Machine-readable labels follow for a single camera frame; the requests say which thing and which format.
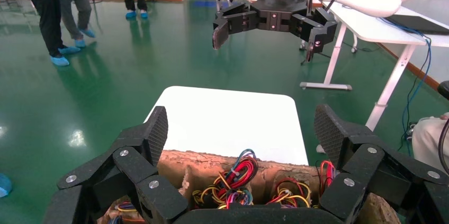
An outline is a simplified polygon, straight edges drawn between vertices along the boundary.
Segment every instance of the white tabletop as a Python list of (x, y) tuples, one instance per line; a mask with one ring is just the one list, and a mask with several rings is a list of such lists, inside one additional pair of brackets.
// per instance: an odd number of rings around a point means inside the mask
[[(359, 38), (369, 42), (396, 43), (396, 44), (413, 44), (423, 46), (426, 44), (424, 39), (417, 34), (408, 33), (395, 26), (383, 22), (377, 17), (368, 16), (357, 10), (343, 7), (340, 3), (334, 3), (330, 11)], [(443, 27), (449, 26), (439, 23), (433, 19), (423, 16), (419, 13), (401, 7), (397, 11), (398, 15), (421, 16), (429, 21), (439, 24)], [(434, 47), (449, 47), (449, 35), (433, 35), (426, 34), (432, 39)]]
[(296, 105), (288, 96), (172, 86), (155, 106), (167, 110), (164, 150), (238, 157), (250, 148), (261, 160), (308, 165)]

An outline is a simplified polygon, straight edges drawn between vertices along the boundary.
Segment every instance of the white desk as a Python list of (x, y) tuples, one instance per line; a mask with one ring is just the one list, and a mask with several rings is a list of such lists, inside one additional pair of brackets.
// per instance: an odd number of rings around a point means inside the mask
[(172, 86), (155, 106), (167, 110), (164, 150), (238, 157), (251, 148), (261, 160), (308, 165), (295, 102), (288, 96)]
[[(393, 93), (393, 90), (396, 87), (407, 63), (409, 62), (413, 51), (415, 50), (416, 46), (426, 45), (426, 42), (422, 37), (416, 34), (400, 30), (395, 26), (389, 25), (376, 17), (371, 17), (356, 10), (343, 7), (340, 3), (334, 3), (330, 8), (330, 11), (335, 15), (337, 20), (342, 23), (342, 25), (340, 27), (337, 41), (332, 52), (332, 57), (330, 59), (324, 83), (302, 82), (300, 85), (301, 87), (352, 90), (350, 85), (330, 83), (335, 65), (337, 64), (338, 54), (340, 52), (346, 28), (349, 28), (356, 37), (365, 41), (404, 45), (404, 50), (399, 57), (398, 62), (396, 63), (396, 66), (394, 67), (394, 70), (391, 73), (390, 78), (388, 79), (379, 100), (375, 103), (374, 109), (371, 112), (368, 121), (366, 122), (366, 126), (371, 130), (374, 130), (380, 117), (382, 116), (383, 111), (387, 107), (388, 100)], [(436, 24), (449, 28), (449, 26), (447, 25), (439, 23), (404, 7), (401, 7), (401, 9), (396, 14), (421, 16)], [(427, 36), (432, 39), (433, 47), (449, 47), (449, 36), (432, 34), (427, 34)]]

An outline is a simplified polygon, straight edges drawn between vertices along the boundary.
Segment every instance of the desk leg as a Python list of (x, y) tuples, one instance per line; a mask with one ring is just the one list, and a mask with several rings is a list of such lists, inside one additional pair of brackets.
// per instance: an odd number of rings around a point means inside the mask
[(390, 99), (394, 88), (396, 88), (396, 85), (398, 84), (398, 81), (401, 78), (401, 75), (410, 60), (411, 55), (415, 50), (415, 47), (415, 45), (406, 46), (401, 56), (399, 57), (398, 62), (396, 63), (396, 66), (394, 67), (394, 70), (391, 73), (390, 78), (388, 79), (388, 82), (385, 85), (385, 88), (383, 89), (379, 100), (374, 104), (373, 111), (371, 112), (371, 115), (366, 122), (366, 126), (370, 130), (374, 131), (374, 128), (376, 128), (376, 125), (379, 122), (383, 111), (387, 107), (388, 100)]
[(340, 48), (342, 47), (343, 37), (345, 36), (346, 25), (342, 23), (340, 31), (338, 32), (337, 42), (335, 43), (332, 56), (330, 57), (329, 66), (327, 67), (326, 78), (324, 83), (307, 83), (301, 82), (300, 87), (307, 88), (323, 88), (323, 89), (339, 89), (339, 90), (352, 90), (350, 85), (337, 85), (331, 84), (332, 74), (334, 73), (335, 65), (337, 64), (338, 55), (340, 53)]

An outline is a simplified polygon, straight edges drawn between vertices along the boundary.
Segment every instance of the bolt head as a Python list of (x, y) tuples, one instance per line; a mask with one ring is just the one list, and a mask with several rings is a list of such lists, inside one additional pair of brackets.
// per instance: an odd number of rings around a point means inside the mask
[(345, 179), (343, 180), (343, 182), (344, 182), (346, 185), (348, 185), (349, 187), (352, 187), (352, 186), (355, 185), (354, 180), (352, 180), (351, 178), (345, 178)]
[(66, 178), (66, 183), (72, 183), (72, 182), (74, 182), (75, 180), (76, 180), (76, 175), (69, 175), (67, 178)]
[(368, 151), (369, 151), (370, 153), (372, 153), (372, 154), (375, 154), (375, 153), (378, 152), (378, 151), (376, 150), (376, 148), (373, 148), (373, 147), (368, 147)]
[(159, 187), (159, 181), (151, 181), (151, 182), (148, 184), (148, 187), (150, 187), (150, 189), (154, 189), (154, 188)]
[(439, 179), (439, 178), (440, 178), (439, 173), (437, 173), (437, 172), (435, 172), (435, 171), (429, 171), (429, 172), (427, 172), (427, 174), (428, 174), (430, 177), (435, 178), (435, 179)]
[(126, 156), (126, 155), (128, 155), (128, 153), (129, 153), (128, 150), (123, 150), (120, 152), (120, 156), (122, 156), (122, 157)]

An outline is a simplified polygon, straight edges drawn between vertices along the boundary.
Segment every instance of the glossy floor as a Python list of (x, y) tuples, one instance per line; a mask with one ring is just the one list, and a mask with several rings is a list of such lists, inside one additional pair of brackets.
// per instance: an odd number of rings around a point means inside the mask
[[(173, 85), (292, 97), (313, 165), (325, 158), (315, 153), (315, 106), (327, 103), (342, 118), (364, 124), (396, 62), (382, 50), (353, 55), (344, 46), (333, 82), (349, 83), (354, 90), (303, 90), (301, 81), (323, 80), (328, 58), (316, 56), (300, 66), (304, 53), (298, 51), (299, 39), (258, 30), (233, 35), (214, 51), (214, 5), (198, 1), (149, 3), (147, 21), (125, 20), (121, 2), (98, 3), (91, 20), (97, 38), (86, 38), (87, 48), (68, 56), (71, 66), (66, 68), (50, 62), (37, 16), (2, 5), (0, 173), (12, 179), (14, 191), (0, 199), (0, 223), (40, 223), (56, 181), (105, 151), (122, 128), (141, 123), (161, 92)], [(352, 43), (351, 38), (347, 34), (346, 41)], [(359, 46), (377, 48), (363, 41)], [(325, 53), (331, 49), (327, 45)], [(399, 145), (412, 80), (410, 72), (403, 75), (375, 131), (392, 147)], [(424, 86), (412, 117), (440, 115), (448, 107)]]

